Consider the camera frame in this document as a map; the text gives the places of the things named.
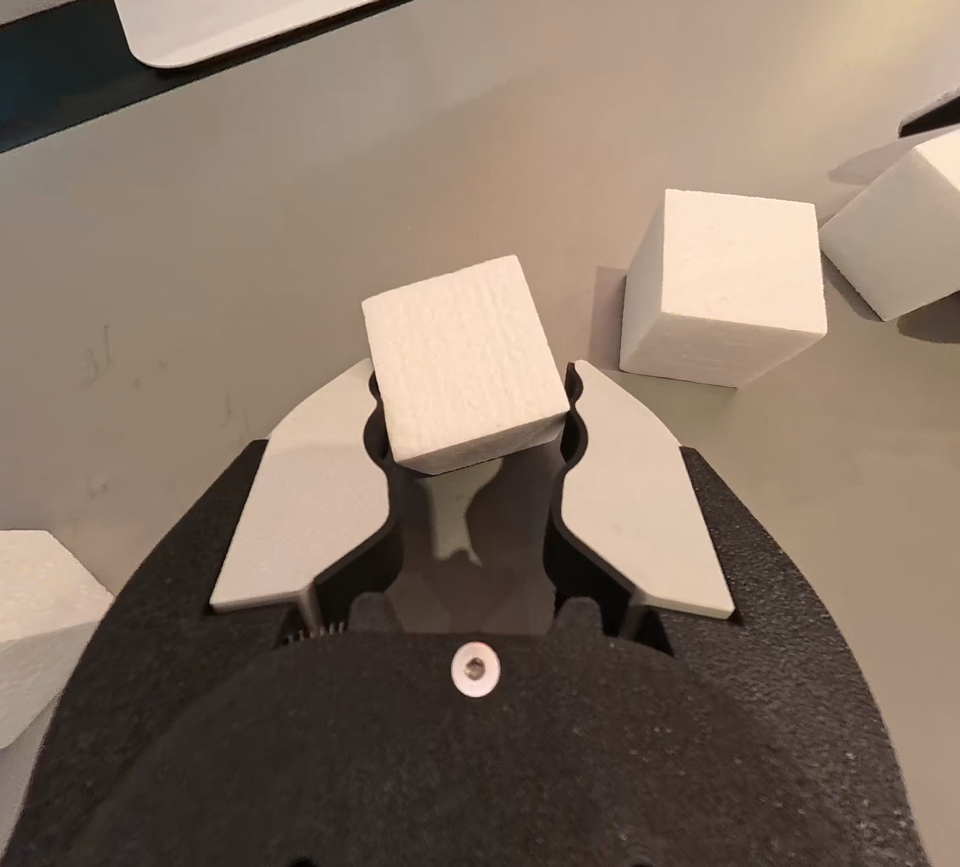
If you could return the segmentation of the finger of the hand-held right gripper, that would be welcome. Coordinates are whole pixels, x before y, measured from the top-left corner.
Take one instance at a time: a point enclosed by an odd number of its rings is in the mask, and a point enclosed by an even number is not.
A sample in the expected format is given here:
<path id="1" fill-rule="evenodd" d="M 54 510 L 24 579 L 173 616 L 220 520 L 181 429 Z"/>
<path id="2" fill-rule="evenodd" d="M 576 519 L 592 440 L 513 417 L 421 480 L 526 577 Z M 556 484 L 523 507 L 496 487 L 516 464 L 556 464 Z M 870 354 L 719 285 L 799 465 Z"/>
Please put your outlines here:
<path id="1" fill-rule="evenodd" d="M 908 115 L 900 123 L 898 137 L 907 139 L 955 126 L 959 123 L 959 89 Z"/>

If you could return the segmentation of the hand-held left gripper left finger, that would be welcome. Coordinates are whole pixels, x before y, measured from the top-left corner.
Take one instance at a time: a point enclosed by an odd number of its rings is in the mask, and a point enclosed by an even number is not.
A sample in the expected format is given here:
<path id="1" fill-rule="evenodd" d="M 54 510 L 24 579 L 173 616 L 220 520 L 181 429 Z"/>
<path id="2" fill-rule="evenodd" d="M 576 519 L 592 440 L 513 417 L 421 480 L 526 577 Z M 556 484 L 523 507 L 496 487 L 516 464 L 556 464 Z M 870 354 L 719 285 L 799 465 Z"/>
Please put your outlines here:
<path id="1" fill-rule="evenodd" d="M 388 479 L 365 430 L 378 409 L 364 358 L 270 431 L 220 573 L 216 614 L 292 604 L 313 634 L 346 628 L 350 600 L 320 585 L 387 523 Z"/>

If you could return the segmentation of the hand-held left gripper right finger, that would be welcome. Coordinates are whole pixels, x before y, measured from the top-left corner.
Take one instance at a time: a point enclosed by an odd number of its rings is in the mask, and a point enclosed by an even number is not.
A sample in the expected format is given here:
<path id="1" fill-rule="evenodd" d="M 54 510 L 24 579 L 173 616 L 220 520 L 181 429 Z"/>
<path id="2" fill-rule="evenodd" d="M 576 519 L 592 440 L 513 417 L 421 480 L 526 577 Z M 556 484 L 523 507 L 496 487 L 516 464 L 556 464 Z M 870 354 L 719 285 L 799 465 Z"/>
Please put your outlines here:
<path id="1" fill-rule="evenodd" d="M 612 637 L 636 637 L 652 612 L 729 621 L 736 603 L 678 439 L 587 360 L 568 364 L 565 388 L 549 504 L 557 605 L 589 598 Z"/>

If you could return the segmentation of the white hard foam cube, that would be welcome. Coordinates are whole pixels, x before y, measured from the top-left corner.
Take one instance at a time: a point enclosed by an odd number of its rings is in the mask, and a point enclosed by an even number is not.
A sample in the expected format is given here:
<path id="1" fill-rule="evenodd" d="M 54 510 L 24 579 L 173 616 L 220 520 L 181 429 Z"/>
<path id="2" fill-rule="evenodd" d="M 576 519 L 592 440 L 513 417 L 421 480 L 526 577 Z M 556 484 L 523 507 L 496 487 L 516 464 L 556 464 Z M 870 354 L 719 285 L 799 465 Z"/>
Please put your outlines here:
<path id="1" fill-rule="evenodd" d="M 517 256 L 368 297 L 393 460 L 426 476 L 554 442 L 570 401 Z"/>
<path id="2" fill-rule="evenodd" d="M 882 321 L 958 292 L 958 124 L 858 154 L 827 176 L 860 191 L 821 226 L 822 252 Z"/>
<path id="3" fill-rule="evenodd" d="M 813 203 L 665 190 L 626 276 L 622 372 L 740 388 L 827 332 Z"/>
<path id="4" fill-rule="evenodd" d="M 1 748 L 66 686 L 114 596 L 51 533 L 1 533 Z"/>

